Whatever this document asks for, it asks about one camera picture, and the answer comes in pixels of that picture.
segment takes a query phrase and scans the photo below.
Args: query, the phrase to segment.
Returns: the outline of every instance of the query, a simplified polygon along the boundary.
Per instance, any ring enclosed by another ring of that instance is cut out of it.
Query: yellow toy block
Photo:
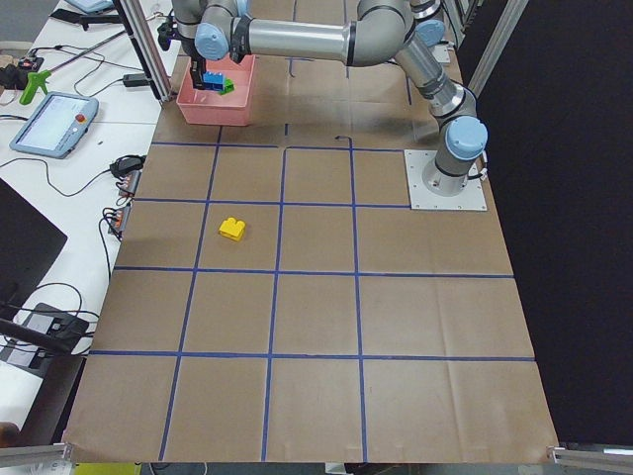
[[[225,238],[241,241],[244,236],[244,230],[246,229],[246,223],[244,221],[238,221],[233,216],[226,218],[220,226],[220,234]]]

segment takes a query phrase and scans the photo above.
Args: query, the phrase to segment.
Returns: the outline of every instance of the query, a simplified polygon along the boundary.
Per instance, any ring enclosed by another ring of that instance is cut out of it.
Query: blue joint cap
[[[198,52],[212,61],[222,59],[228,53],[228,41],[221,29],[209,23],[198,25],[195,45]]]
[[[243,17],[248,13],[250,8],[250,0],[235,0],[237,4],[237,15]]]
[[[486,149],[487,142],[488,129],[475,117],[459,117],[446,131],[446,146],[459,160],[474,160]]]
[[[415,32],[429,48],[438,45],[444,38],[446,27],[439,20],[427,20],[415,27]]]

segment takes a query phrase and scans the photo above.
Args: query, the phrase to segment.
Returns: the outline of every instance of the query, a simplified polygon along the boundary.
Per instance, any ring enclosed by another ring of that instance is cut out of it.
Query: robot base
[[[431,161],[436,150],[405,150],[407,166],[408,196],[412,210],[425,211],[487,211],[484,190],[479,179],[468,180],[466,187],[457,196],[444,197],[430,191],[422,182],[422,171]],[[470,174],[478,173],[473,164]]]

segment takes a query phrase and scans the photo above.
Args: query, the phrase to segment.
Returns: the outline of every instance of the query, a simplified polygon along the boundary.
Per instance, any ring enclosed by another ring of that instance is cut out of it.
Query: black wall
[[[468,31],[466,83],[504,3]],[[479,98],[561,441],[633,444],[632,93],[633,1],[532,0]]]

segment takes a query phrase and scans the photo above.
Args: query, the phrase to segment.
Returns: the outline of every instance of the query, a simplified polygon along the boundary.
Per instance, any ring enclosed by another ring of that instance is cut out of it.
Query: green handle
[[[40,72],[30,72],[28,75],[27,87],[24,88],[22,96],[20,96],[20,104],[26,106],[31,104],[33,98],[38,92],[38,89],[42,88],[45,94],[48,93],[46,89],[46,80],[50,77],[50,71],[45,69]]]

